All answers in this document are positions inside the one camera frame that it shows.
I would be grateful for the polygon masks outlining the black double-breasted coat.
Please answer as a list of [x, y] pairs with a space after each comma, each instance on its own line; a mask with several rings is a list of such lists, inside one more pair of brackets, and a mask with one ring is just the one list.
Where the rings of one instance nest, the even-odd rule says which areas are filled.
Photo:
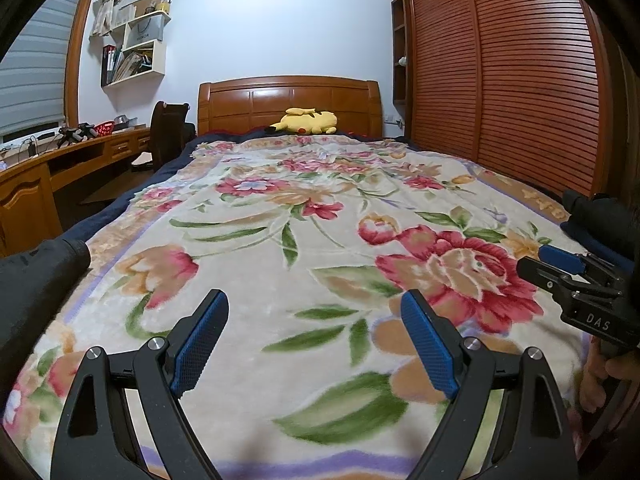
[[566, 190], [562, 204], [571, 221], [598, 235], [618, 236], [630, 240], [636, 246], [636, 263], [639, 260], [639, 220], [618, 200], [605, 195], [593, 198], [573, 190]]

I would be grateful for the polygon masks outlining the folded navy blue garment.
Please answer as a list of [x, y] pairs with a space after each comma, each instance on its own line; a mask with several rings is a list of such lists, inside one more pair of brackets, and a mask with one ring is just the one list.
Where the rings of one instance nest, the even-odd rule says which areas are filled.
[[561, 223], [562, 231], [572, 240], [576, 240], [593, 255], [615, 264], [620, 270], [630, 275], [636, 263], [636, 246], [630, 240], [602, 233], [594, 235], [574, 222]]

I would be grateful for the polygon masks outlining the folded dark grey garment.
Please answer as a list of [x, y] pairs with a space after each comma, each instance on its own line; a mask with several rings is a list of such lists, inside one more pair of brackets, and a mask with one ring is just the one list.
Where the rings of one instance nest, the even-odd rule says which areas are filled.
[[86, 274], [91, 262], [83, 240], [46, 240], [30, 252], [1, 260], [1, 402], [43, 331]]

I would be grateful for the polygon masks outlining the louvered wooden wardrobe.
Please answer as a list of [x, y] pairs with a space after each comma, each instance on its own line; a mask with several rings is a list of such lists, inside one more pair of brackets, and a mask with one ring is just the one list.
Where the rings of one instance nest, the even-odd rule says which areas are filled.
[[585, 0], [393, 0], [408, 139], [552, 194], [622, 195], [629, 77]]

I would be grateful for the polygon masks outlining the wooden desk with cabinets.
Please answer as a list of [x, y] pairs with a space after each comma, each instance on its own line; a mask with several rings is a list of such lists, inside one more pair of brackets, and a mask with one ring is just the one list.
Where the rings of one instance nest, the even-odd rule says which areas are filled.
[[149, 145], [150, 129], [134, 127], [32, 157], [1, 173], [1, 255], [27, 252], [63, 233], [54, 194]]

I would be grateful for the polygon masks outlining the floral bed blanket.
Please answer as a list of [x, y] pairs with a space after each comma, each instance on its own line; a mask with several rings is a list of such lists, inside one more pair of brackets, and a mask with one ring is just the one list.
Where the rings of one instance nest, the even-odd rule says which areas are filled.
[[399, 479], [446, 410], [401, 323], [401, 295], [491, 350], [546, 355], [575, 402], [585, 341], [516, 273], [577, 252], [564, 208], [454, 156], [347, 136], [198, 139], [141, 190], [67, 233], [87, 272], [44, 319], [1, 427], [50, 472], [84, 353], [165, 336], [213, 288], [227, 326], [181, 404], [226, 478]]

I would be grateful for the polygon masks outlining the red basket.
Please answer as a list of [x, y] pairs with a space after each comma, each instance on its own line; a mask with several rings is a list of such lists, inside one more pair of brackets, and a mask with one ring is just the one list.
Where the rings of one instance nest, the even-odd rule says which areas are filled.
[[97, 136], [110, 136], [114, 132], [115, 123], [112, 120], [100, 122], [93, 127]]

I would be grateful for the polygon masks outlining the yellow Pikachu plush toy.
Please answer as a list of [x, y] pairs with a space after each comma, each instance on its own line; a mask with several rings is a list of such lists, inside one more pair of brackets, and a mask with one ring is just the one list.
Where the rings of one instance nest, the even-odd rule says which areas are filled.
[[337, 132], [337, 117], [327, 110], [292, 107], [274, 124], [266, 128], [269, 132], [285, 131], [296, 134], [332, 134]]

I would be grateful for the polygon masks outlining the dark brown desk chair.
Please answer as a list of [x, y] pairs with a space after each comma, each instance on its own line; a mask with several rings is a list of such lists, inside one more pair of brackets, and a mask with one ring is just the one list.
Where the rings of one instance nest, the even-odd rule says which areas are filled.
[[148, 146], [131, 163], [132, 171], [158, 171], [182, 153], [186, 144], [195, 138], [195, 126], [186, 121], [189, 110], [188, 103], [158, 101], [155, 104]]

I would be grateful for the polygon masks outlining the wooden bed headboard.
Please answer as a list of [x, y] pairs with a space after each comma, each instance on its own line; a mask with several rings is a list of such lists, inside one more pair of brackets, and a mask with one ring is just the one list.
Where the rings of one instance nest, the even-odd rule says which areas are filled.
[[278, 122], [291, 107], [328, 110], [337, 129], [380, 140], [383, 111], [378, 83], [330, 76], [262, 76], [203, 82], [198, 89], [200, 136], [214, 131], [243, 134]]

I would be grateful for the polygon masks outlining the grey window roller blind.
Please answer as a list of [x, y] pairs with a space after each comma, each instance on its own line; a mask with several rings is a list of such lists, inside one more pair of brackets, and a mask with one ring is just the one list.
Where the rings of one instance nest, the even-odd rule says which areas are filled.
[[1, 140], [64, 118], [66, 60], [80, 0], [46, 0], [1, 61]]

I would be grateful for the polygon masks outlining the white wall shelf unit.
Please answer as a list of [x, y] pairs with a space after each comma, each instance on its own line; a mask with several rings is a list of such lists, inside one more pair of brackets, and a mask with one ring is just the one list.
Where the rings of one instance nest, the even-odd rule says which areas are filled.
[[93, 35], [110, 38], [102, 48], [101, 87], [120, 86], [143, 77], [166, 73], [164, 32], [169, 24], [170, 0], [110, 1], [96, 17]]

